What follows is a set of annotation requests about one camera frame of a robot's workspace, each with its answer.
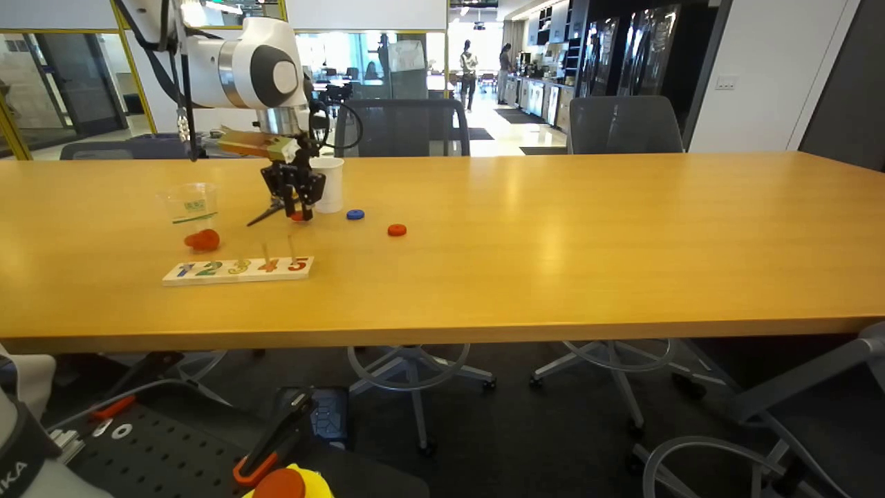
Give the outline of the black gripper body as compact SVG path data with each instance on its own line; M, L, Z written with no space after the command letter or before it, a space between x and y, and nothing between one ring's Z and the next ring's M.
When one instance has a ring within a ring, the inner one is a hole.
M294 161L273 161L260 172L269 194L280 203L319 203L327 178L309 167L309 156L298 151Z

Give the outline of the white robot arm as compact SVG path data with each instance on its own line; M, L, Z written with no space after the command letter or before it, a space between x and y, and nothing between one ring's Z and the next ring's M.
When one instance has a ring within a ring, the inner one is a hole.
M322 143L290 27L273 17L247 17L242 34L224 38L188 24L181 0L112 3L145 50L159 86L177 106L181 138L192 158L208 150L265 158L260 178L272 207L260 219L284 212L309 221L327 178L309 167ZM199 133L196 107L255 111L258 122L251 129L222 124Z

